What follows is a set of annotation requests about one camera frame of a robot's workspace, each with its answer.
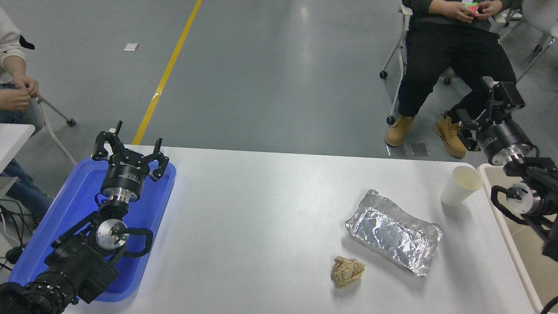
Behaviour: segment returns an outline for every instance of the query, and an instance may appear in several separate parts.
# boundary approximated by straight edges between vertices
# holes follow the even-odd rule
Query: white tray
[[[509,187],[521,181],[520,177],[508,177],[504,174],[502,166],[482,164],[477,168],[483,178],[483,187],[488,199],[490,190],[494,185]],[[498,197],[501,204],[506,205],[504,195]],[[558,263],[541,254],[542,239],[529,227],[519,225],[504,216],[492,203],[492,211],[498,226],[508,246],[510,255],[525,287],[531,305],[536,313],[542,311],[543,303],[546,304],[558,295]]]

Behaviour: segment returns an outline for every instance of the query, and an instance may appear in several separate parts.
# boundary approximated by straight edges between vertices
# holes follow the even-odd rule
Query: robotic arm
[[[546,217],[558,213],[558,168],[552,159],[539,157],[538,148],[512,120],[511,113],[525,106],[515,84],[483,80],[491,94],[487,109],[476,120],[458,110],[463,128],[476,137],[465,138],[465,146],[480,146],[490,164],[503,165],[507,176],[523,179],[509,188],[492,187],[490,200],[511,220],[531,226],[544,241],[542,254],[558,261],[558,219]],[[533,149],[536,156],[528,157]],[[510,208],[500,203],[499,193],[506,195]]]
[[[140,198],[145,177],[159,180],[169,158],[160,150],[161,139],[147,156],[125,148],[118,138],[121,126],[119,121],[115,132],[99,133],[92,156],[109,164],[99,193],[107,199],[51,244],[54,250],[45,259],[46,271],[24,287],[11,282],[0,285],[0,313],[62,313],[69,304],[77,304],[77,297],[90,303],[119,275],[114,266],[121,257],[139,258],[151,250],[153,232],[128,227],[122,219],[128,204]],[[105,143],[112,148],[111,156]],[[155,160],[158,167],[150,172],[148,164]],[[126,245],[135,235],[145,236],[139,252],[128,251]]]

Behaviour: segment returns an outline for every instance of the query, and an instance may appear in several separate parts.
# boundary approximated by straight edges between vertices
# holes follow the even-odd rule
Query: white sleeve
[[[0,80],[4,80],[6,75],[9,76],[4,68],[4,60],[12,55],[19,56],[27,62],[20,45],[20,30],[17,29],[4,9],[0,7]]]

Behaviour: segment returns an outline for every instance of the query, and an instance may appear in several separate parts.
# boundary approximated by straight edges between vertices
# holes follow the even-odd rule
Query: person's hand
[[[36,79],[25,75],[14,75],[13,83],[22,91],[27,91],[32,98],[39,96],[39,83]]]
[[[463,23],[470,24],[473,22],[473,17],[466,15],[465,12],[469,14],[474,14],[475,12],[465,6],[465,4],[456,1],[433,1],[432,4],[436,5],[436,13],[441,14],[447,18],[452,18],[453,20],[458,20]]]
[[[30,100],[31,96],[25,89],[3,89],[0,91],[0,110],[24,110]]]
[[[477,20],[486,20],[494,16],[502,10],[502,2],[500,0],[483,1],[478,4],[479,13],[475,16]]]

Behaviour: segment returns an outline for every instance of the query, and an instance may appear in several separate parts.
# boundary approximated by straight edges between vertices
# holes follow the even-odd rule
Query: rubik's cube
[[[471,14],[469,12],[465,12],[465,14],[475,16],[479,13],[479,11],[478,11],[479,6],[478,6],[477,2],[466,3],[465,6],[474,11],[473,14]]]

